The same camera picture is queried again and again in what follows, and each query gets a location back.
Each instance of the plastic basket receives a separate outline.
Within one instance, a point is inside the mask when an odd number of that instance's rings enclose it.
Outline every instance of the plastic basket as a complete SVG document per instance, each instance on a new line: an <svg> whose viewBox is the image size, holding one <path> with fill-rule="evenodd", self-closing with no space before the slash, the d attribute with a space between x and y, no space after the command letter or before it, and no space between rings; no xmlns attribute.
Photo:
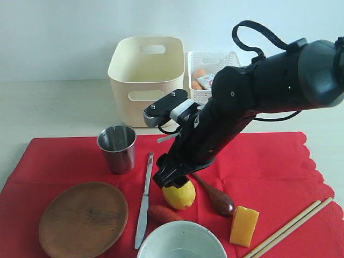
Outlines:
<svg viewBox="0 0 344 258"><path fill-rule="evenodd" d="M184 47L177 38L131 37L120 41L107 73L122 122L146 127L143 110L182 89L184 70Z"/></svg>
<svg viewBox="0 0 344 258"><path fill-rule="evenodd" d="M238 56L234 51L190 51L188 75L191 99L199 104L205 104L211 97L211 90L195 90L191 87L196 70L204 69L210 74L216 74L226 66L240 67Z"/></svg>

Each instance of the white bowl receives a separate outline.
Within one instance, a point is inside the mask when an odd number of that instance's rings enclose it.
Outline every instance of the white bowl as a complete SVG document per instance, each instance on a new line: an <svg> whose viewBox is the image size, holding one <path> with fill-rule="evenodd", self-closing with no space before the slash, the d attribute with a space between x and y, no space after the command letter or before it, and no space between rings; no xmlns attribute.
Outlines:
<svg viewBox="0 0 344 258"><path fill-rule="evenodd" d="M207 228L180 220L155 229L142 243L138 258L227 258L226 252Z"/></svg>

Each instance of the red cloth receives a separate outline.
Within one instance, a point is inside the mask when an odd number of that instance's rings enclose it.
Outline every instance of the red cloth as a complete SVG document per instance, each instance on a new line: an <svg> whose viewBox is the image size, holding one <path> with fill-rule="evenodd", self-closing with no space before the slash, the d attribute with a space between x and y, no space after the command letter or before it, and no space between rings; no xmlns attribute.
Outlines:
<svg viewBox="0 0 344 258"><path fill-rule="evenodd" d="M137 165L126 175L109 172L95 137L33 139L0 194L0 257L48 257L38 241L39 220L48 204L62 191L87 181L103 181L125 195L129 217L121 238L99 257L136 257L134 239L144 188L148 153L155 160L172 141L157 144L161 136L139 136ZM309 158L303 133L239 134L199 172L211 185L225 191L236 205L260 212L251 248L229 243L231 218L212 209L203 188L195 182L194 204L178 213L211 230L228 257L243 257L315 200L334 196ZM165 202L153 182L150 203ZM344 257L343 210L331 202L264 257ZM148 232L157 227L149 221Z"/></svg>

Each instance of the yellow sponge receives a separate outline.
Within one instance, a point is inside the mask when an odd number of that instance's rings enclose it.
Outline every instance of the yellow sponge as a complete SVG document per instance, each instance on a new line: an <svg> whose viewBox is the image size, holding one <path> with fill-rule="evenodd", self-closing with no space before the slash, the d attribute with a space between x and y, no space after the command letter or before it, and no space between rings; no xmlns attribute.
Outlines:
<svg viewBox="0 0 344 258"><path fill-rule="evenodd" d="M259 212L238 206L233 214L230 243L249 247L259 217Z"/></svg>

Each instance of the table knife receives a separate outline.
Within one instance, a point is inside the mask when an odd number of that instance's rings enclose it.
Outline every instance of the table knife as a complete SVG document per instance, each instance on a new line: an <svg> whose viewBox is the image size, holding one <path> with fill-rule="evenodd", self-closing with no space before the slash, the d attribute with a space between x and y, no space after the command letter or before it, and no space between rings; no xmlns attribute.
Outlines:
<svg viewBox="0 0 344 258"><path fill-rule="evenodd" d="M147 222L148 222L148 206L149 206L149 184L151 182L153 159L154 159L154 153L150 152L149 158L148 158L148 165L147 165L145 189L144 189L144 194L142 196L138 227L136 229L135 249L140 248L144 240L144 237L146 235L146 228L147 228Z"/></svg>

